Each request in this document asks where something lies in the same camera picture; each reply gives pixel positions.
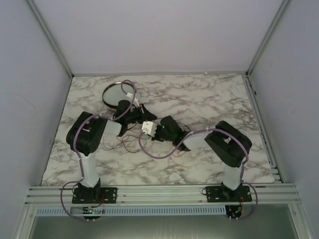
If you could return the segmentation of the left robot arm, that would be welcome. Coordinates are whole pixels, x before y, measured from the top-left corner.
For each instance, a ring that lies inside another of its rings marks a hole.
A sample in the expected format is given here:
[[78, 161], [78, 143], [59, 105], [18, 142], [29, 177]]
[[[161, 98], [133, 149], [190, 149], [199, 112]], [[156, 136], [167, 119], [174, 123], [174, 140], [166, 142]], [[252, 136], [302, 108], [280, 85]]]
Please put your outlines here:
[[69, 130], [66, 142], [79, 157], [82, 180], [77, 183], [73, 193], [74, 204], [98, 203], [107, 194], [101, 187], [96, 167], [96, 150], [103, 134], [123, 136], [129, 124], [156, 120], [157, 116], [149, 112], [144, 105], [131, 106], [128, 100], [120, 100], [113, 118], [106, 119], [82, 112]]

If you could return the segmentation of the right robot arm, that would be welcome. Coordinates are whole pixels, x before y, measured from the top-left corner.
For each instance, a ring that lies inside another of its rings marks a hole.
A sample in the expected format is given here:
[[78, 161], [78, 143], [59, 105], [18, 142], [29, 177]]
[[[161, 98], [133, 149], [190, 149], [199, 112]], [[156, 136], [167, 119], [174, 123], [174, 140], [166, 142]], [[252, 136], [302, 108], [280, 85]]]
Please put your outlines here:
[[198, 131], [183, 130], [171, 117], [164, 117], [160, 124], [152, 124], [146, 134], [152, 140], [171, 142], [178, 151], [192, 151], [198, 148], [211, 148], [225, 164], [224, 178], [217, 187], [216, 198], [235, 202], [244, 196], [244, 165], [252, 147], [251, 140], [226, 121], [220, 121], [214, 128]]

